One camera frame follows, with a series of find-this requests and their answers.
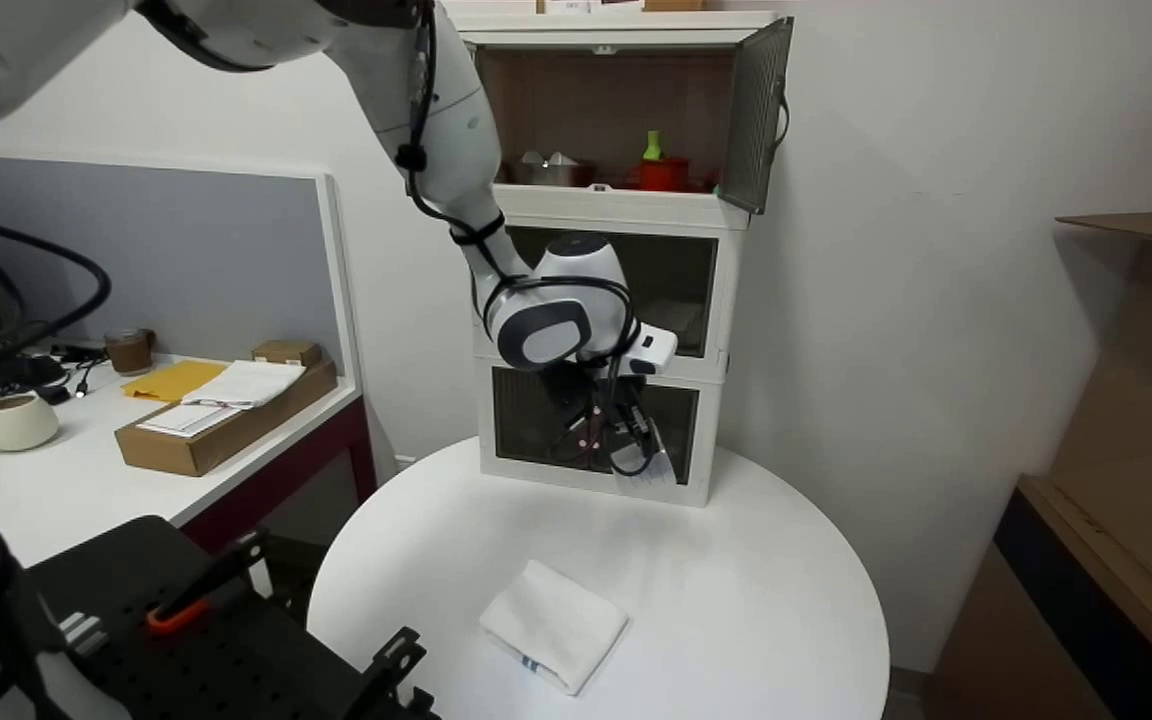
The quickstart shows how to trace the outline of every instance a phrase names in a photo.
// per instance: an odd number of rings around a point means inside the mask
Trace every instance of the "wooden cabinet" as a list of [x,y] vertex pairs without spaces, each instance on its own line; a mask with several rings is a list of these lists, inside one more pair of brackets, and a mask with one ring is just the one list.
[[[454,26],[480,65],[502,176],[495,199],[526,261],[553,238],[608,238],[646,324],[678,354],[646,381],[642,409],[668,462],[615,476],[577,447],[538,375],[480,354],[482,468],[600,492],[705,502],[728,370],[728,335],[746,217],[787,133],[785,65],[790,19],[766,10],[663,17],[470,17]],[[678,191],[636,189],[646,133],[686,160]],[[565,152],[570,184],[526,184],[515,167]]]
[[1063,224],[1136,236],[1136,267],[1050,472],[1021,482],[976,575],[931,720],[1152,715],[1152,217]]

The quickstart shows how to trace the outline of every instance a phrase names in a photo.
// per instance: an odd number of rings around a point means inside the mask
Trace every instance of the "black object on shelf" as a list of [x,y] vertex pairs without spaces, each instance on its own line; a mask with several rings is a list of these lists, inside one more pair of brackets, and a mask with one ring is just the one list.
[[99,616],[106,642],[78,668],[131,715],[153,720],[434,720],[414,693],[397,684],[414,668],[418,634],[400,626],[359,674],[318,639],[301,631],[278,605],[236,598],[180,634],[149,634],[144,611],[210,564],[180,528],[131,518],[39,566],[37,589],[57,616]]

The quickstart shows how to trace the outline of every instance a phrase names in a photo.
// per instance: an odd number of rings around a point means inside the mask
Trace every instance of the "gray partition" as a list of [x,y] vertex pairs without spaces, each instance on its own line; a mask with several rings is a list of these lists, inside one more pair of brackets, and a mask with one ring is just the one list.
[[[99,344],[155,328],[166,352],[247,354],[260,341],[318,341],[344,367],[317,176],[236,176],[129,165],[0,160],[0,224],[67,243],[111,277],[111,298],[73,332]],[[57,316],[86,278],[0,243],[29,316]]]

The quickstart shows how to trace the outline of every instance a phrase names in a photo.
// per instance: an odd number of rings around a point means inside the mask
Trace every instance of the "red object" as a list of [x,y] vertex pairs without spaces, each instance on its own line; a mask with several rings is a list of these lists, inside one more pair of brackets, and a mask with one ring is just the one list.
[[149,634],[180,634],[192,623],[198,623],[204,616],[210,616],[210,605],[194,598],[175,616],[144,611],[144,626],[149,626]]
[[638,189],[686,191],[686,160],[638,160]]

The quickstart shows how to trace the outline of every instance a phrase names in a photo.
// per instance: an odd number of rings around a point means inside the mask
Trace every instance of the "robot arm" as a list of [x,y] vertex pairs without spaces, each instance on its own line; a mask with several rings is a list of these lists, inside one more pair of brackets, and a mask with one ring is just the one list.
[[672,354],[674,335],[632,316],[612,246],[560,246],[538,267],[520,261],[491,199],[491,107],[461,31],[432,0],[144,0],[141,10],[225,72],[329,53],[411,203],[462,246],[476,316],[502,364],[646,375]]
[[604,364],[608,375],[646,375],[674,352],[672,332],[632,316],[608,243],[547,246],[535,267],[520,261],[491,196],[495,118],[476,65],[439,7],[414,7],[414,26],[350,24],[330,35],[329,54],[404,171],[411,203],[444,221],[462,246],[470,302],[498,360],[515,367]]
[[[0,0],[0,117],[39,92],[125,10],[131,0]],[[411,203],[444,221],[462,246],[476,316],[506,364],[620,381],[646,375],[674,352],[672,332],[632,316],[608,243],[547,246],[535,267],[520,261],[491,199],[495,118],[469,46],[432,0],[141,0],[141,10],[189,54],[225,72],[329,53],[400,165]],[[0,712],[120,715],[67,662],[23,579],[0,542],[0,639],[10,655],[5,662],[0,646],[0,684],[23,687]]]

